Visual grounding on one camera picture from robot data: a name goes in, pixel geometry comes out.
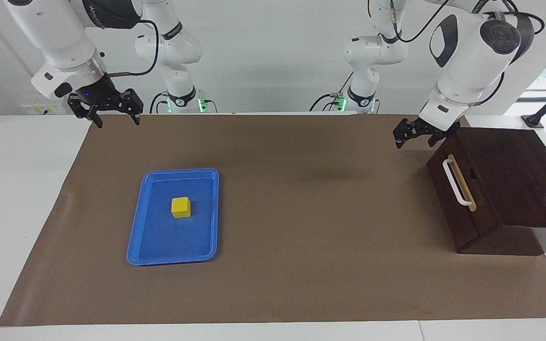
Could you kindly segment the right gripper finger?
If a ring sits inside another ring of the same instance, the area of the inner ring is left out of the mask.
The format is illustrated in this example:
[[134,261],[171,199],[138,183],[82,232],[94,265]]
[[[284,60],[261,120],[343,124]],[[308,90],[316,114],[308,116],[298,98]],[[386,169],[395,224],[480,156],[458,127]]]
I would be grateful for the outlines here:
[[95,123],[95,125],[102,129],[103,121],[98,115],[98,108],[96,105],[89,105],[85,108],[84,102],[77,94],[69,94],[68,106],[76,118],[85,118]]
[[139,125],[144,104],[134,89],[121,93],[121,112],[131,117],[135,125]]

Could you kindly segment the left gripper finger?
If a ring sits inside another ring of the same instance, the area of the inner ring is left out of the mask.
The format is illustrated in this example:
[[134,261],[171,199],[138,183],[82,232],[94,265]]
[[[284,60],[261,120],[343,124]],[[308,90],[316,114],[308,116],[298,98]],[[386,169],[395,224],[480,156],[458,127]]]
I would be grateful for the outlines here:
[[396,148],[401,149],[405,142],[412,139],[416,123],[407,118],[403,118],[398,125],[393,129],[393,137],[396,143]]
[[431,128],[431,136],[428,139],[429,147],[434,147],[438,142],[441,142],[444,139],[452,137],[456,134],[457,130],[461,127],[460,121],[455,121],[447,130],[441,130],[438,128]]

